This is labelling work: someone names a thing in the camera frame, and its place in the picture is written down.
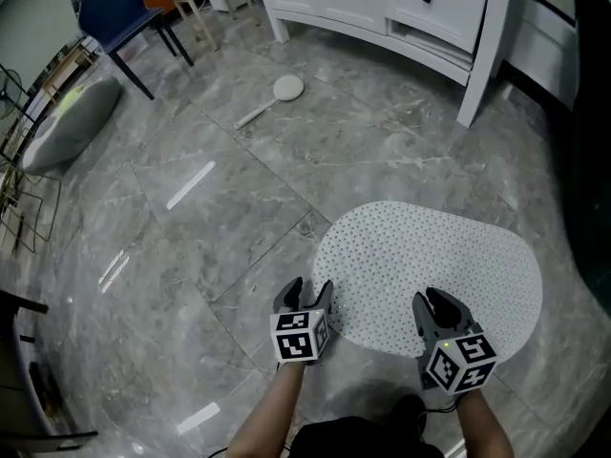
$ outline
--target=drawer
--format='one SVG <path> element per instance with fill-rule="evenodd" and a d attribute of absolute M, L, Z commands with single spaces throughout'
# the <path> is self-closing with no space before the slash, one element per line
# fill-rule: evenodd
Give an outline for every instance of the drawer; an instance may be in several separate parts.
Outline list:
<path fill-rule="evenodd" d="M 387 17 L 473 52 L 486 0 L 388 0 Z"/>

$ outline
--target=gray bean bag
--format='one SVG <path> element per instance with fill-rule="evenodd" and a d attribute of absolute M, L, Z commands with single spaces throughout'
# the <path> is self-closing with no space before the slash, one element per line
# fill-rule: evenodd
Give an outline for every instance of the gray bean bag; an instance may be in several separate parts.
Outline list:
<path fill-rule="evenodd" d="M 80 155 L 106 124 L 120 90 L 118 81 L 111 76 L 90 85 L 76 99 L 70 97 L 73 101 L 67 107 L 62 102 L 38 127 L 32 144 L 23 155 L 23 170 L 42 175 L 59 163 Z"/>

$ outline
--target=white oval mat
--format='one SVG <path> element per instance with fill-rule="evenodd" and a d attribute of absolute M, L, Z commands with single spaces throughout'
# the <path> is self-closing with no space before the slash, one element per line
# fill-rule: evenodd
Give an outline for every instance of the white oval mat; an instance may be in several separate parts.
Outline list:
<path fill-rule="evenodd" d="M 424 352 L 411 299 L 428 286 L 467 304 L 500 361 L 526 343 L 541 310 L 537 260 L 519 236 L 403 202 L 368 203 L 331 226 L 314 261 L 315 293 L 327 280 L 335 330 L 400 356 Z"/>

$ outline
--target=white handle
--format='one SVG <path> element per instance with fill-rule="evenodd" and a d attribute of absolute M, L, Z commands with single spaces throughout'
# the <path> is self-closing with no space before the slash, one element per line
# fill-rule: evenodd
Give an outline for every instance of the white handle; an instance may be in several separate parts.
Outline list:
<path fill-rule="evenodd" d="M 263 112 L 265 112 L 267 109 L 269 109 L 272 105 L 274 105 L 277 101 L 278 101 L 278 98 L 274 98 L 273 100 L 269 100 L 265 105 L 262 105 L 261 107 L 259 107 L 259 109 L 255 110 L 255 111 L 252 111 L 250 114 L 248 114 L 247 116 L 243 117 L 238 122 L 236 122 L 236 125 L 233 126 L 233 127 L 236 130 L 240 129 L 240 127 L 245 126 L 248 122 L 250 122 L 254 118 L 256 118 L 259 115 L 261 115 Z"/>

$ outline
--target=person's left arm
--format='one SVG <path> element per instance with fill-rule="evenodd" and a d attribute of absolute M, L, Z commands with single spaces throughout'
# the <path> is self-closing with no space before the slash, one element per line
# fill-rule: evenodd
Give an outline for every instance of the person's left arm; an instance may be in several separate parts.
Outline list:
<path fill-rule="evenodd" d="M 276 458 L 283 452 L 306 364 L 284 364 L 229 443 L 229 458 Z"/>

